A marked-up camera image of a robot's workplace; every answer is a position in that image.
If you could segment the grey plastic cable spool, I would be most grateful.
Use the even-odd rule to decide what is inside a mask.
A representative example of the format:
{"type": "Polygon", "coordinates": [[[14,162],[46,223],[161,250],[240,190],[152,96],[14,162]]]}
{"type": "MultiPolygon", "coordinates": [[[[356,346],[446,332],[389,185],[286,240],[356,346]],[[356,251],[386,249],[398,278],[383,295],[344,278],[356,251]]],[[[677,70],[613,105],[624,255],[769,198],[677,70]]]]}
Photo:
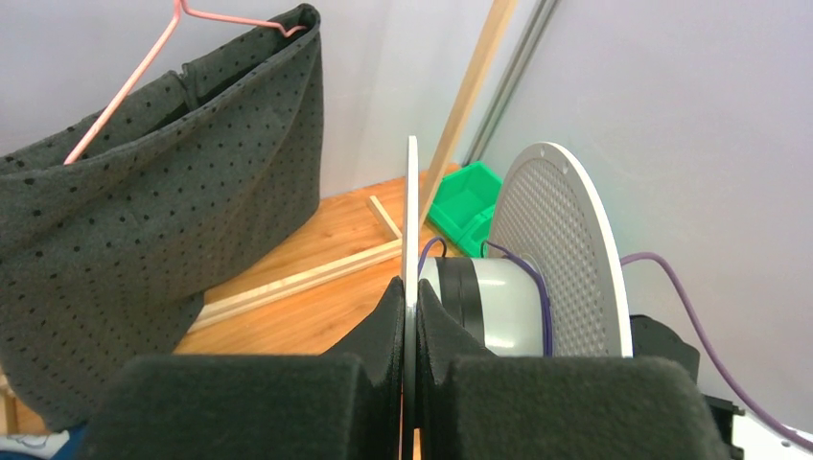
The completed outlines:
{"type": "Polygon", "coordinates": [[[418,286],[446,296],[460,326],[502,357],[630,357],[626,288],[604,206],[582,164],[539,142],[512,163],[480,257],[432,258],[420,242],[418,144],[407,141],[401,455],[420,446],[418,286]]]}

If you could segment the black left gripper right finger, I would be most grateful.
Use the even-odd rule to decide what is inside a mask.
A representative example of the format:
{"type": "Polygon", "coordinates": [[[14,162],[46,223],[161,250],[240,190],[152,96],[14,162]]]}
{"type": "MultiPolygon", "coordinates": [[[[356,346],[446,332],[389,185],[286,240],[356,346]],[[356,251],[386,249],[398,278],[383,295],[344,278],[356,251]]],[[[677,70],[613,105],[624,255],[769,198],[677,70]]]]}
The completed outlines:
{"type": "Polygon", "coordinates": [[[725,459],[707,404],[659,357],[500,357],[418,286],[426,459],[725,459]]]}

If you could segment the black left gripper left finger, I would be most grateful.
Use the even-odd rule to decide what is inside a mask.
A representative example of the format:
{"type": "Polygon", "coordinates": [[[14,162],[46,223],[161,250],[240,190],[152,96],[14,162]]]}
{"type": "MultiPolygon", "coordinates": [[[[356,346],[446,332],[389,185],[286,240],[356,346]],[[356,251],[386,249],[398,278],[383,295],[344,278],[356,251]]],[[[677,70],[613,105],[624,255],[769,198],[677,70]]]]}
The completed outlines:
{"type": "Polygon", "coordinates": [[[394,459],[405,294],[316,355],[140,356],[91,417],[82,459],[394,459]]]}

